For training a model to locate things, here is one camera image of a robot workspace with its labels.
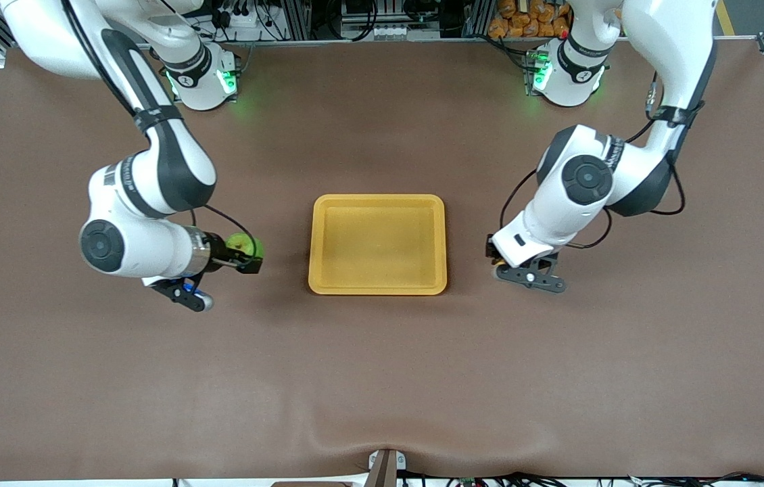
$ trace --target black wire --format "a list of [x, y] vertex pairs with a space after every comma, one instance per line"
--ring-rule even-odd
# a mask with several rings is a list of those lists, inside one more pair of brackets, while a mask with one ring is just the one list
[[535, 175], [536, 169], [530, 170], [529, 175], [525, 176], [525, 178], [521, 179], [520, 183], [517, 183], [514, 190], [511, 191], [511, 194], [508, 195], [508, 199], [505, 200], [505, 204], [502, 206], [502, 211], [499, 212], [499, 229], [502, 230], [502, 228], [505, 226], [505, 210], [508, 210], [508, 205], [511, 204], [511, 200], [515, 199], [515, 195], [518, 191], [521, 190], [521, 186], [525, 184], [533, 175]]
[[103, 62], [100, 61], [99, 56], [94, 52], [91, 40], [88, 38], [88, 34], [85, 34], [85, 31], [82, 29], [81, 22], [78, 21], [76, 10], [73, 10], [70, 0], [61, 0], [61, 6], [64, 7], [64, 13], [66, 13], [67, 19], [70, 21], [70, 25], [73, 32], [76, 34], [76, 38], [78, 38], [79, 43], [82, 44], [82, 48], [85, 50], [86, 55], [91, 59], [91, 64], [97, 69], [97, 73], [103, 78], [103, 82], [109, 87], [112, 95], [118, 99], [120, 105], [122, 105], [130, 115], [135, 116], [135, 110], [129, 104], [129, 101], [124, 98], [123, 93], [120, 92], [117, 85], [114, 84], [114, 81], [109, 77], [106, 68], [103, 66]]
[[410, 6], [415, 3], [415, 0], [404, 0], [403, 2], [403, 13], [408, 16], [408, 18], [412, 19], [413, 22], [419, 22], [419, 24], [427, 24], [428, 22], [434, 22], [439, 19], [439, 16], [441, 15], [441, 6], [443, 3], [439, 3], [439, 7], [437, 9], [437, 12], [429, 15], [422, 15], [418, 13], [416, 10], [412, 10]]
[[[336, 28], [334, 28], [332, 24], [333, 19], [341, 15], [339, 12], [333, 12], [333, 6], [335, 6], [337, 2], [338, 0], [329, 0], [329, 2], [327, 2], [325, 5], [326, 24], [327, 28], [329, 28], [331, 31], [332, 36], [336, 37], [337, 39], [344, 40], [345, 37], [343, 37], [341, 33], [337, 32]], [[373, 27], [376, 26], [376, 19], [379, 18], [379, 6], [376, 4], [376, 0], [367, 0], [367, 2], [369, 5], [369, 8], [367, 9], [367, 24], [364, 25], [363, 30], [361, 30], [361, 33], [358, 34], [357, 37], [349, 39], [353, 43], [357, 43], [357, 41], [360, 41], [364, 39], [364, 37], [369, 36], [369, 34], [373, 31]]]
[[[259, 11], [259, 3], [261, 3], [261, 0], [256, 0], [256, 2], [253, 3], [254, 8], [256, 9], [256, 15], [259, 17], [259, 24], [265, 28], [265, 32], [267, 32], [268, 35], [271, 36], [275, 41], [285, 41], [285, 39], [282, 37], [275, 36], [274, 33], [268, 29], [268, 26], [265, 25], [265, 22], [262, 21], [262, 12]], [[272, 25], [277, 25], [277, 22], [271, 18], [270, 10], [268, 10], [268, 21], [270, 21]]]
[[[508, 205], [511, 204], [511, 200], [515, 199], [515, 195], [518, 191], [521, 190], [521, 186], [523, 186], [533, 175], [535, 175], [536, 169], [530, 170], [528, 175], [525, 175], [523, 179], [521, 179], [520, 183], [517, 183], [514, 190], [511, 191], [511, 194], [508, 195], [508, 198], [505, 200], [505, 204], [502, 205], [502, 210], [499, 212], [499, 228], [502, 230], [502, 228], [505, 226], [505, 212], [508, 210]], [[602, 241], [607, 238], [607, 235], [611, 234], [611, 227], [613, 226], [613, 216], [611, 216], [610, 210], [607, 208], [602, 208], [604, 210], [604, 213], [607, 215], [607, 228], [604, 229], [604, 233], [599, 237], [596, 241], [593, 241], [592, 243], [567, 243], [565, 246], [571, 247], [571, 249], [577, 249], [577, 250], [586, 250], [586, 249], [592, 249], [595, 246], [598, 246], [598, 244], [601, 244]], [[559, 482], [556, 479], [552, 479], [553, 482], [556, 482], [555, 484], [552, 484], [553, 487], [565, 487], [564, 484]]]
[[468, 37], [475, 37], [477, 39], [482, 39], [484, 41], [487, 41], [491, 46], [496, 47], [496, 49], [499, 49], [500, 51], [504, 52], [506, 56], [508, 56], [509, 61], [512, 62], [515, 66], [517, 66], [520, 69], [523, 69], [525, 71], [536, 71], [536, 68], [528, 67], [524, 64], [521, 64], [517, 58], [515, 58], [516, 55], [524, 56], [527, 55], [527, 52], [520, 49], [514, 49], [514, 47], [508, 47], [505, 45], [505, 41], [502, 40], [502, 38], [499, 39], [498, 43], [497, 41], [494, 41], [492, 37], [485, 36], [484, 34], [470, 34]]
[[165, 6], [166, 6], [166, 8], [168, 8], [169, 10], [172, 10], [172, 13], [173, 13], [173, 14], [175, 14], [176, 16], [179, 16], [179, 15], [180, 15], [180, 14], [177, 12], [177, 10], [175, 10], [175, 9], [172, 9], [172, 6], [171, 6], [171, 5], [169, 5], [169, 4], [168, 4], [168, 2], [166, 2], [166, 0], [160, 0], [160, 3], [162, 3], [163, 5], [165, 5]]
[[237, 226], [237, 228], [240, 228], [241, 231], [243, 231], [243, 233], [247, 234], [247, 237], [249, 237], [249, 240], [253, 243], [253, 252], [250, 252], [249, 257], [250, 258], [255, 258], [256, 257], [256, 240], [255, 240], [255, 238], [253, 238], [253, 234], [249, 233], [249, 230], [247, 230], [247, 227], [241, 225], [240, 222], [237, 221], [236, 219], [231, 218], [231, 216], [226, 215], [225, 213], [221, 212], [220, 210], [216, 209], [213, 206], [210, 206], [209, 204], [206, 204], [205, 207], [208, 210], [211, 210], [212, 212], [217, 213], [219, 216], [222, 216], [223, 218], [229, 220], [230, 222], [235, 224], [235, 226]]
[[641, 135], [644, 135], [644, 133], [647, 133], [647, 130], [650, 130], [650, 127], [652, 126], [653, 122], [655, 122], [655, 120], [652, 120], [652, 119], [648, 120], [647, 124], [644, 125], [643, 129], [638, 130], [638, 133], [626, 139], [625, 142], [630, 144], [634, 141], [637, 141], [641, 137]]
[[661, 212], [661, 210], [650, 210], [650, 213], [656, 215], [673, 216], [682, 213], [682, 210], [686, 209], [686, 192], [682, 191], [682, 181], [679, 179], [679, 175], [676, 173], [676, 164], [670, 164], [670, 175], [673, 176], [673, 182], [676, 183], [676, 191], [679, 192], [679, 208], [672, 210], [671, 212]]
[[[653, 90], [653, 85], [655, 84], [656, 80], [658, 80], [658, 71], [653, 71], [653, 80], [650, 83], [650, 91]], [[647, 124], [644, 125], [643, 129], [638, 130], [638, 133], [636, 133], [635, 135], [632, 135], [631, 137], [629, 137], [629, 139], [626, 139], [626, 142], [629, 144], [636, 141], [636, 139], [639, 139], [641, 135], [644, 135], [644, 133], [647, 132], [647, 130], [650, 130], [650, 127], [652, 126], [653, 122], [655, 122], [655, 120], [652, 118], [652, 114], [650, 113], [649, 105], [644, 107], [644, 111], [647, 114]]]
[[283, 36], [283, 32], [280, 31], [280, 26], [277, 25], [277, 21], [274, 20], [274, 16], [271, 15], [271, 6], [270, 3], [268, 3], [268, 0], [259, 0], [259, 2], [263, 2], [262, 9], [265, 10], [265, 14], [268, 15], [268, 19], [270, 19], [271, 24], [274, 24], [274, 29], [277, 31], [277, 36], [280, 36], [281, 41], [286, 41], [286, 36]]
[[607, 208], [602, 208], [602, 210], [604, 210], [605, 215], [607, 215], [607, 228], [604, 229], [604, 233], [601, 235], [601, 237], [599, 237], [596, 241], [593, 241], [593, 243], [573, 243], [573, 241], [570, 241], [570, 243], [565, 244], [565, 246], [571, 247], [571, 249], [586, 250], [592, 249], [592, 247], [601, 244], [602, 241], [607, 238], [607, 235], [611, 234], [611, 227], [613, 226], [613, 216], [611, 216], [610, 210]]

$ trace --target yellow tray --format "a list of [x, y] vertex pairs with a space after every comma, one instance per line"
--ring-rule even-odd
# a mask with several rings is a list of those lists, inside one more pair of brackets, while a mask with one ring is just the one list
[[308, 281], [321, 295], [437, 295], [445, 253], [437, 196], [327, 194], [313, 207]]

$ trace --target electrical outlet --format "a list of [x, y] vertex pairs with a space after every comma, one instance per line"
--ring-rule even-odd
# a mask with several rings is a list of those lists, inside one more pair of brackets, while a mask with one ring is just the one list
[[254, 9], [249, 10], [248, 16], [231, 15], [231, 26], [233, 27], [256, 27], [259, 15]]

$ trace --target brown tablecloth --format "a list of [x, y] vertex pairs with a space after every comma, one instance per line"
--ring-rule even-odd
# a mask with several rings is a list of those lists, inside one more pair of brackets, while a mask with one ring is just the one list
[[[652, 68], [627, 43], [580, 108], [524, 96], [483, 44], [258, 49], [236, 104], [182, 108], [212, 204], [264, 240], [193, 314], [98, 274], [94, 170], [147, 142], [101, 83], [0, 70], [0, 479], [314, 476], [406, 451], [437, 475], [764, 474], [764, 56], [722, 41], [679, 160], [688, 209], [565, 250], [551, 296], [491, 278], [484, 237], [558, 130], [628, 136]], [[533, 192], [515, 200], [512, 215]], [[315, 198], [446, 204], [440, 296], [308, 290]], [[664, 206], [673, 207], [669, 191]], [[200, 212], [200, 226], [230, 225]], [[579, 240], [600, 233], [599, 218]]]

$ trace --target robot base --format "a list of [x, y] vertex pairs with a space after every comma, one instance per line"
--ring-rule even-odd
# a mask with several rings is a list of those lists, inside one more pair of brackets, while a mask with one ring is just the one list
[[197, 80], [194, 87], [183, 86], [166, 69], [160, 71], [172, 85], [175, 103], [183, 103], [188, 108], [197, 111], [212, 110], [226, 101], [237, 100], [237, 87], [241, 77], [241, 58], [236, 57], [230, 50], [209, 43], [206, 47], [211, 51], [211, 68]]
[[571, 75], [559, 65], [558, 49], [562, 41], [553, 39], [537, 50], [546, 54], [542, 70], [538, 73], [525, 73], [527, 78], [527, 93], [530, 95], [542, 95], [549, 102], [561, 107], [576, 107], [589, 99], [597, 89], [604, 68], [586, 83], [575, 83]]

